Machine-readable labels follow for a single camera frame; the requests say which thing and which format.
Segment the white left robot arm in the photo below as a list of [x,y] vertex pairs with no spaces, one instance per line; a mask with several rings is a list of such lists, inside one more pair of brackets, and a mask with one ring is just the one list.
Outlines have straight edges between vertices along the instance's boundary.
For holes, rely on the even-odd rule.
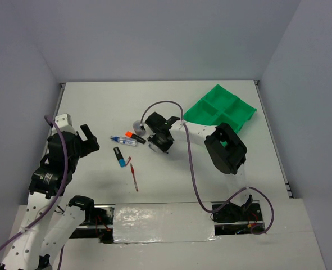
[[70,199],[58,222],[50,222],[80,158],[99,150],[96,136],[81,125],[86,136],[82,140],[71,124],[55,126],[48,137],[48,153],[31,176],[28,204],[21,226],[14,236],[0,247],[11,248],[0,262],[0,269],[52,269],[60,260],[63,247],[75,229],[95,220],[91,198],[76,195]]

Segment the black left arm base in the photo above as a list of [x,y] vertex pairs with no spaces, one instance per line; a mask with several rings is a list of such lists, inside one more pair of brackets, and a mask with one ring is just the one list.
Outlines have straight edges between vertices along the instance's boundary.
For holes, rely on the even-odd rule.
[[60,212],[60,220],[71,224],[71,239],[96,239],[102,244],[112,244],[113,205],[98,206],[94,200],[76,195]]

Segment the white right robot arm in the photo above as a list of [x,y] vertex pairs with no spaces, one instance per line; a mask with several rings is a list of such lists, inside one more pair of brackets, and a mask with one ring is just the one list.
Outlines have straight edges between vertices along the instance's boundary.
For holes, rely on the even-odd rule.
[[190,175],[192,186],[201,208],[221,221],[236,222],[243,220],[250,212],[253,203],[252,195],[248,195],[243,201],[231,202],[233,198],[241,194],[246,188],[239,187],[224,203],[217,208],[209,209],[202,202],[195,180],[195,171],[192,157],[192,144],[204,146],[215,168],[225,175],[237,175],[238,170],[246,161],[247,147],[238,137],[228,123],[218,125],[201,125],[184,120],[182,117],[172,116],[164,118],[157,112],[153,112],[141,122],[141,128],[147,126],[151,135],[148,142],[156,150],[168,153],[174,141],[184,139],[187,143]]

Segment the red gel pen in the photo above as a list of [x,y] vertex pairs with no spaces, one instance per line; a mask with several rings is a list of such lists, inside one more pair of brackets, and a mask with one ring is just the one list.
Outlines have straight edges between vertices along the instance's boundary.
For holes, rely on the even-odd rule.
[[139,188],[138,188],[137,179],[136,179],[136,176],[135,176],[135,170],[134,170],[134,167],[133,167],[132,163],[130,163],[130,169],[131,169],[131,175],[133,177],[135,190],[136,190],[136,192],[138,192]]

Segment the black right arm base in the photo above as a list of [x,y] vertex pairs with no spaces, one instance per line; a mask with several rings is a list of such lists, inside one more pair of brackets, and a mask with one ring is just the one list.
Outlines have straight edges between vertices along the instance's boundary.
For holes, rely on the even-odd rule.
[[210,214],[216,236],[258,234],[265,230],[259,201],[251,199],[249,195],[242,206],[231,202]]

